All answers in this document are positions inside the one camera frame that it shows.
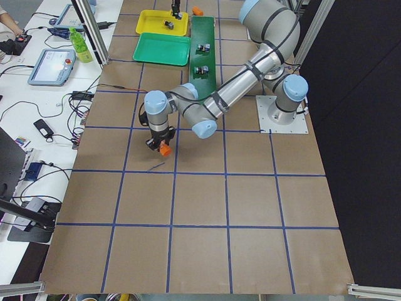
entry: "blue joint cap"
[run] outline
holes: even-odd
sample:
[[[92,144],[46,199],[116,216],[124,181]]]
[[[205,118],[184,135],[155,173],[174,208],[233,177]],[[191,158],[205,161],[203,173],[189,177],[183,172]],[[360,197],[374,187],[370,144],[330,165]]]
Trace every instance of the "blue joint cap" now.
[[[198,91],[196,90],[195,86],[191,83],[185,83],[182,85],[183,87],[187,88],[188,90],[190,90],[190,92],[193,94],[193,96],[195,97],[195,99],[199,98],[199,94]]]
[[[301,102],[308,93],[308,82],[300,75],[291,74],[284,79],[284,92],[294,102]]]
[[[145,111],[150,115],[157,115],[166,108],[167,96],[161,91],[150,91],[145,95]]]
[[[241,22],[241,24],[244,24],[246,16],[258,2],[259,0],[245,0],[244,4],[241,7],[241,10],[239,11],[239,16],[238,16],[238,19]]]
[[[201,139],[209,138],[217,130],[217,123],[214,120],[204,120],[192,127],[192,131]]]

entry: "person's arm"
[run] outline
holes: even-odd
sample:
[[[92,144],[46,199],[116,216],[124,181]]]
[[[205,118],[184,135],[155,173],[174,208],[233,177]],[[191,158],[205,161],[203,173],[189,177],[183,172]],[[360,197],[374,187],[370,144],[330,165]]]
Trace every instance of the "person's arm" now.
[[[14,19],[9,15],[9,13],[0,14],[0,22],[11,29],[16,36],[23,33],[23,30],[18,27]]]

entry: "white table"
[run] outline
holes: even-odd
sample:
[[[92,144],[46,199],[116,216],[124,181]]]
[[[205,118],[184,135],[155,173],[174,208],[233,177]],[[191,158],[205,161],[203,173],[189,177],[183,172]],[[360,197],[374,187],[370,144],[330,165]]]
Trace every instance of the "white table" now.
[[[98,0],[95,19],[98,22],[117,22],[122,2],[122,0],[114,0],[112,3],[107,0]],[[68,3],[70,3],[69,0],[44,0],[37,12],[59,15]],[[50,18],[52,17],[40,14],[34,15],[25,29],[39,26],[49,27],[48,21]],[[101,31],[107,48],[110,46],[114,29],[115,25],[111,25],[108,29]],[[33,29],[28,34],[33,37],[22,55],[15,56],[10,62],[0,65],[0,72],[13,65],[35,65],[42,49],[48,48],[44,44],[44,40],[50,35],[46,29]],[[56,36],[52,36],[48,43],[54,47],[70,44],[68,40]],[[91,49],[88,39],[86,39],[86,43]],[[32,69],[10,69],[0,78],[0,94],[3,95],[3,99],[0,101],[0,115],[8,107],[22,100],[36,103],[42,115],[47,116],[59,113],[63,95],[71,93],[73,90],[86,90],[102,72],[93,51],[92,55],[94,60],[90,63],[84,64],[78,60],[76,61],[70,78],[62,87],[34,87],[28,85],[27,81]],[[58,117],[45,119],[45,121],[56,134],[70,137],[71,135],[66,126],[67,119],[71,113],[67,98],[65,98],[63,113]],[[0,121],[0,126],[13,139],[18,136],[29,139],[31,141],[29,147],[40,150],[37,156],[38,160],[54,162],[54,164],[63,169],[72,168],[76,156],[76,150],[71,149],[72,143],[62,137],[55,137],[53,143],[47,143],[33,126],[33,122],[40,118],[34,105],[20,103],[5,113],[2,121]],[[54,171],[54,168],[44,166],[41,174],[47,174],[51,171]],[[68,184],[65,175],[62,172],[57,172],[45,177],[43,180],[45,181],[38,181],[29,188],[29,195],[45,194],[63,200]],[[14,216],[10,214],[4,216],[4,221],[6,222],[12,223],[13,219]],[[11,226],[6,224],[0,226],[0,285],[10,284],[28,246],[28,243],[7,241],[10,228]]]

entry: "orange object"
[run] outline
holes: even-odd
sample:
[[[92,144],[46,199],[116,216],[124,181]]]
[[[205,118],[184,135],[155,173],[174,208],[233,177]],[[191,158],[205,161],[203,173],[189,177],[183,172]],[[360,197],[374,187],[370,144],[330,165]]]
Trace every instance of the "orange object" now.
[[[192,12],[194,13],[195,16],[203,16],[203,10],[201,10],[197,6],[194,6],[192,8]]]
[[[167,157],[168,155],[171,154],[171,147],[168,146],[167,144],[161,144],[159,152],[163,157]]]

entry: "metal frame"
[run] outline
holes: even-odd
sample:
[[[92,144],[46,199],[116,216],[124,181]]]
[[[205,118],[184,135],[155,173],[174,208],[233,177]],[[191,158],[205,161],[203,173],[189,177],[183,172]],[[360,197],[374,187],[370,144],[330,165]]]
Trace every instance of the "metal frame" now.
[[[97,61],[101,65],[109,64],[110,58],[108,56],[108,51],[88,0],[71,0],[71,2],[74,5],[76,14],[81,20],[83,28],[88,35],[89,42]]]
[[[348,294],[364,298],[401,301],[401,290],[397,288],[364,287],[357,284],[348,284]]]
[[[33,283],[19,283],[0,285],[0,297],[25,295],[27,293],[43,293],[44,283],[42,281]]]
[[[305,38],[303,39],[302,44],[299,47],[298,53],[295,56],[294,64],[302,64],[305,60],[334,2],[335,0],[322,0],[322,2],[320,3],[316,15],[313,18],[312,23],[308,29],[308,32],[306,33]]]

